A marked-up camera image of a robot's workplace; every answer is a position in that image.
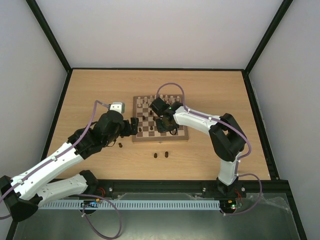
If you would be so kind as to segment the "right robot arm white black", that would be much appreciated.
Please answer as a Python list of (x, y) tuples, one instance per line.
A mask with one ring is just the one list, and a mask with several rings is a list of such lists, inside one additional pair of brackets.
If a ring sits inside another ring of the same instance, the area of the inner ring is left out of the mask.
[(238, 166), (245, 148), (246, 136), (231, 114), (215, 116), (187, 108), (180, 102), (165, 103), (160, 97), (150, 104), (158, 116), (155, 121), (159, 133), (177, 134), (180, 126), (198, 130), (210, 137), (215, 154), (220, 158), (217, 189), (229, 196), (236, 189)]

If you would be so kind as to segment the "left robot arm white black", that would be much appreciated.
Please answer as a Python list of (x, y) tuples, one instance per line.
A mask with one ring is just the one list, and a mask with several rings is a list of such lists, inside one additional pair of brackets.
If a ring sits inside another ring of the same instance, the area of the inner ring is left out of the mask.
[(125, 120), (120, 112), (109, 110), (98, 121), (76, 130), (58, 150), (31, 169), (14, 177), (2, 176), (0, 200), (9, 216), (21, 222), (49, 202), (95, 193), (99, 182), (90, 170), (82, 170), (64, 180), (53, 179), (103, 148), (113, 146), (117, 138), (136, 135), (138, 124), (136, 117)]

